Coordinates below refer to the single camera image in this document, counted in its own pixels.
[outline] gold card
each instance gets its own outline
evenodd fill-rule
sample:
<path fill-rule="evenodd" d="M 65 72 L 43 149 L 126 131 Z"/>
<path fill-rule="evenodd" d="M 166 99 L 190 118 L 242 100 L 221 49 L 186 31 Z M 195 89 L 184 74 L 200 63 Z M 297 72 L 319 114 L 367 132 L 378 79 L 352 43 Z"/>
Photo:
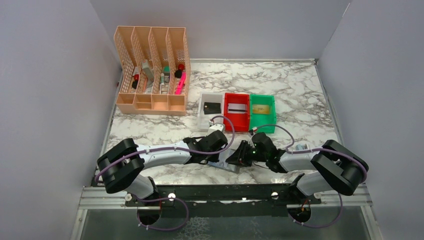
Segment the gold card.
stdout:
<path fill-rule="evenodd" d="M 252 113 L 254 114 L 270 114 L 269 105 L 253 104 Z"/>

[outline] marble countertop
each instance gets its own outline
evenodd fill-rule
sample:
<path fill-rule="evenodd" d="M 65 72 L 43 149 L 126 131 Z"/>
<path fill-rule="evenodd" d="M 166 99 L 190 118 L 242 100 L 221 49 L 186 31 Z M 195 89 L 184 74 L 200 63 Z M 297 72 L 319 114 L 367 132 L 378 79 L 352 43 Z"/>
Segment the marble countertop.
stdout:
<path fill-rule="evenodd" d="M 186 116 L 122 114 L 117 108 L 113 116 L 107 150 L 125 138 L 137 144 L 171 144 L 185 137 L 203 136 L 197 129 L 200 92 L 227 92 L 273 95 L 277 124 L 289 130 L 296 143 L 320 146 L 337 139 L 315 66 L 311 62 L 233 62 L 192 63 Z M 231 133 L 226 132 L 228 140 Z M 268 134 L 277 148 L 290 143 L 280 129 Z M 247 133 L 237 133 L 232 148 Z M 291 182 L 300 172 L 274 173 L 252 165 L 239 173 L 199 164 L 166 165 L 143 170 L 158 185 L 165 184 L 269 184 Z"/>

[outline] card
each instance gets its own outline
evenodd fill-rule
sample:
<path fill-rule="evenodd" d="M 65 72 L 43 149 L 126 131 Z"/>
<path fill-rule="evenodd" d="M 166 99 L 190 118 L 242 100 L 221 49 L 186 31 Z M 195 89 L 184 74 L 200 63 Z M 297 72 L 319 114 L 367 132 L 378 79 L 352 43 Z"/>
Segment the card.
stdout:
<path fill-rule="evenodd" d="M 228 103 L 229 114 L 245 114 L 247 112 L 246 104 Z"/>
<path fill-rule="evenodd" d="M 253 104 L 252 105 L 253 114 L 270 114 L 270 106 L 262 104 Z"/>
<path fill-rule="evenodd" d="M 208 114 L 220 114 L 221 103 L 219 102 L 205 102 L 203 105 L 203 111 L 205 115 Z"/>

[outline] green bin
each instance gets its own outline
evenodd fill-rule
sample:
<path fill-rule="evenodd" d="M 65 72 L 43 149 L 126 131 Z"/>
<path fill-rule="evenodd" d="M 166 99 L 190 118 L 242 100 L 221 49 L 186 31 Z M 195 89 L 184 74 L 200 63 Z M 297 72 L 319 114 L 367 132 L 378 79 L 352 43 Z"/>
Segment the green bin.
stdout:
<path fill-rule="evenodd" d="M 250 95 L 250 125 L 249 129 L 265 124 L 277 124 L 276 101 L 271 95 Z M 273 134 L 274 126 L 265 126 L 258 133 Z"/>

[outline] gray wall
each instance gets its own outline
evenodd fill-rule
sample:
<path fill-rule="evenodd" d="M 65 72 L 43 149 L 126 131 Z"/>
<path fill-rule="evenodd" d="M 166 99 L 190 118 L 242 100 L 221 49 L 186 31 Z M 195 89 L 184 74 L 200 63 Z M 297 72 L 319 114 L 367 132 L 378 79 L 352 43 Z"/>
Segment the gray wall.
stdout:
<path fill-rule="evenodd" d="M 2 0 L 0 239 L 69 239 L 119 65 L 89 0 Z"/>
<path fill-rule="evenodd" d="M 318 62 L 384 239 L 422 239 L 424 1 L 354 0 Z"/>
<path fill-rule="evenodd" d="M 187 27 L 195 59 L 319 58 L 350 0 L 91 0 L 118 25 Z"/>

